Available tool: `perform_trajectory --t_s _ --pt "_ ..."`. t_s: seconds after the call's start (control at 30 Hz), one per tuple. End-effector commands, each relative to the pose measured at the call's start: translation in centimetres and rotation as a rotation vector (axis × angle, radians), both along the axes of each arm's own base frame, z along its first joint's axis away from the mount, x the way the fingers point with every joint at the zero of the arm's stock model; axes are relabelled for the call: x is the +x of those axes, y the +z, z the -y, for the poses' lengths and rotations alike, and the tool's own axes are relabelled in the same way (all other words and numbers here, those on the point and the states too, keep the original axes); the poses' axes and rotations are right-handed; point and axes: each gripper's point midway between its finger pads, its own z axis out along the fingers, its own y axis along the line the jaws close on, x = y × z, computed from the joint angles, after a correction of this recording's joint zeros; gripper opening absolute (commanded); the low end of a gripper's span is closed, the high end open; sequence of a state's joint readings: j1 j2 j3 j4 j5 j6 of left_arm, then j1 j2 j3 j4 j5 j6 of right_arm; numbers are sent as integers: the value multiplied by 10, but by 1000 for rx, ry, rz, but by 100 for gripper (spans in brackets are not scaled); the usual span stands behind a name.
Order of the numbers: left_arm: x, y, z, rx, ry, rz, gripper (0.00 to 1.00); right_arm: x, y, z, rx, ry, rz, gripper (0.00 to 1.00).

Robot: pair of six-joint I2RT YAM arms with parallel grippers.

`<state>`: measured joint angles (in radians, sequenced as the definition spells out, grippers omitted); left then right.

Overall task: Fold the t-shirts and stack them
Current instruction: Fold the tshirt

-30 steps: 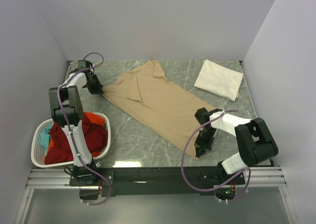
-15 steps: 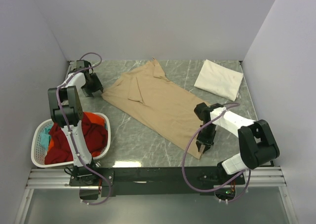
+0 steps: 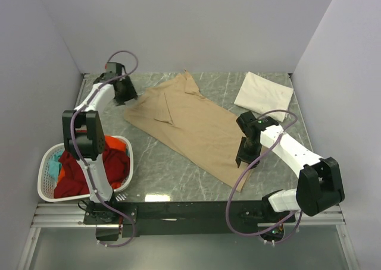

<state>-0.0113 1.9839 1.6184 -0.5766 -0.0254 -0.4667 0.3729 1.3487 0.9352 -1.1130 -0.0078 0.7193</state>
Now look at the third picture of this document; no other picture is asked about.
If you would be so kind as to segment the beige t shirt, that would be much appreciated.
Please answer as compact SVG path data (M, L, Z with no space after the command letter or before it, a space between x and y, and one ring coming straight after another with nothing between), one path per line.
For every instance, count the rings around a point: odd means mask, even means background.
M230 187L245 170L235 159L243 133L236 115L204 97L189 72L145 93L125 109L124 119Z

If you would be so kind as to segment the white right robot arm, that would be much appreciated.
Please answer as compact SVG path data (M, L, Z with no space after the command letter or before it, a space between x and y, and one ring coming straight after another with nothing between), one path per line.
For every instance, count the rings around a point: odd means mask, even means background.
M291 137L268 113L256 118L244 112L236 120L244 136L241 138L236 163L255 168L267 152L277 155L296 175L295 189L274 191L263 197L262 217L276 221L282 212L302 211L315 216L345 199L337 160L323 158Z

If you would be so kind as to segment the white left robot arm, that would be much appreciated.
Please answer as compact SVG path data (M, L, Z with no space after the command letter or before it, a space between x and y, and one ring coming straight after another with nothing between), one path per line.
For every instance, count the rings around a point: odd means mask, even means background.
M62 114L65 151L77 161L90 200L103 203L98 216L107 224L119 216L119 209L112 202L115 191L131 180L133 153L124 137L104 134L100 115L112 101L137 99L129 75L123 64L108 61L83 102Z

